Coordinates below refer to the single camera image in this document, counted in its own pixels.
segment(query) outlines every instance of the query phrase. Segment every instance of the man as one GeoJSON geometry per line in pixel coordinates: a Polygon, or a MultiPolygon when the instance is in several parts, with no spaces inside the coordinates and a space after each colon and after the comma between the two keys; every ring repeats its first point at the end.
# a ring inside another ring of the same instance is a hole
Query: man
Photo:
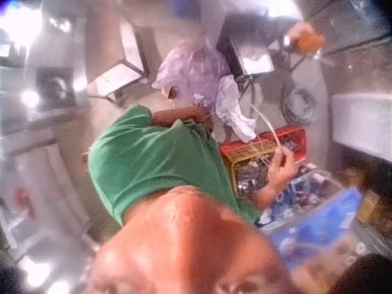
{"type": "Polygon", "coordinates": [[[205,117],[136,106],[93,144],[92,181],[122,229],[98,253],[88,293],[297,293],[253,226],[296,174],[292,152],[278,148],[268,185],[239,201],[205,117]]]}

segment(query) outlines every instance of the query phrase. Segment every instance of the orange object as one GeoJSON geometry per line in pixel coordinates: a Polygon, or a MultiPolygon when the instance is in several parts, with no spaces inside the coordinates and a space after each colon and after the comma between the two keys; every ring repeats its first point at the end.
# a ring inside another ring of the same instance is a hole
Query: orange object
{"type": "Polygon", "coordinates": [[[315,32],[301,31],[300,36],[296,40],[296,51],[302,53],[316,54],[325,43],[325,38],[315,32]]]}
{"type": "Polygon", "coordinates": [[[18,208],[21,210],[26,209],[29,213],[29,217],[32,219],[36,218],[36,210],[31,203],[30,194],[27,188],[25,187],[18,187],[13,191],[13,199],[17,204],[18,208]]]}

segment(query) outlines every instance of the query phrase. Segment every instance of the floor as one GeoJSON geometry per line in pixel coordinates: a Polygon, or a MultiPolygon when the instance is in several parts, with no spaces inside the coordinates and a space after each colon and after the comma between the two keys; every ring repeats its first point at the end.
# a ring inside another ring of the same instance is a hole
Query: floor
{"type": "MultiPolygon", "coordinates": [[[[129,108],[133,104],[144,105],[152,111],[171,108],[172,103],[160,91],[152,89],[150,84],[154,81],[162,60],[180,40],[194,39],[203,34],[202,26],[196,21],[176,20],[170,17],[165,1],[124,0],[123,3],[122,11],[136,27],[135,30],[145,49],[151,72],[148,83],[146,85],[138,83],[124,90],[124,108],[116,107],[106,100],[90,99],[90,107],[80,116],[80,119],[67,122],[56,128],[62,155],[72,182],[93,223],[90,231],[91,236],[98,242],[104,242],[113,236],[119,226],[100,203],[89,173],[84,170],[81,164],[81,154],[88,150],[106,127],[124,113],[125,108],[129,108]]],[[[243,114],[250,118],[256,118],[248,106],[248,102],[253,101],[267,114],[275,128],[286,125],[278,108],[280,89],[285,78],[287,78],[286,74],[277,70],[257,83],[255,90],[248,91],[241,100],[243,114]]],[[[317,100],[317,119],[306,128],[307,159],[320,167],[325,167],[328,141],[328,95],[320,64],[317,61],[305,61],[294,71],[293,79],[313,93],[317,100]]],[[[266,130],[268,129],[264,122],[258,119],[256,131],[266,130]]],[[[227,137],[222,124],[216,124],[214,133],[217,141],[229,138],[235,140],[234,135],[227,137]]]]}

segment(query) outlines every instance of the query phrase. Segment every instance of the yellow crate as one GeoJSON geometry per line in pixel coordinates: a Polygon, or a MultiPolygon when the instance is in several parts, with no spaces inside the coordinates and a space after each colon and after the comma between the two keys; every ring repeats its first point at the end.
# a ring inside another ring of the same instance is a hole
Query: yellow crate
{"type": "Polygon", "coordinates": [[[267,156],[275,152],[277,144],[269,140],[257,140],[253,143],[232,142],[224,145],[220,151],[228,168],[235,195],[238,197],[236,169],[241,164],[247,164],[251,159],[260,155],[267,156]]]}

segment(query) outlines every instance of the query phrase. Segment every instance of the red plastic crate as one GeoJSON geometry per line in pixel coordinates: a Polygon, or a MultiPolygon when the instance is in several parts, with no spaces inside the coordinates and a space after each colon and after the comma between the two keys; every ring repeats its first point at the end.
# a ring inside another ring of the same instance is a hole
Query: red plastic crate
{"type": "MultiPolygon", "coordinates": [[[[280,129],[276,130],[276,135],[283,144],[284,138],[287,136],[290,136],[293,138],[294,142],[297,144],[297,150],[295,150],[294,155],[296,161],[301,161],[306,158],[306,132],[305,129],[302,127],[296,127],[296,126],[285,126],[281,127],[280,129]]],[[[264,132],[259,135],[263,139],[267,139],[269,141],[275,142],[274,135],[271,132],[264,132]]]]}

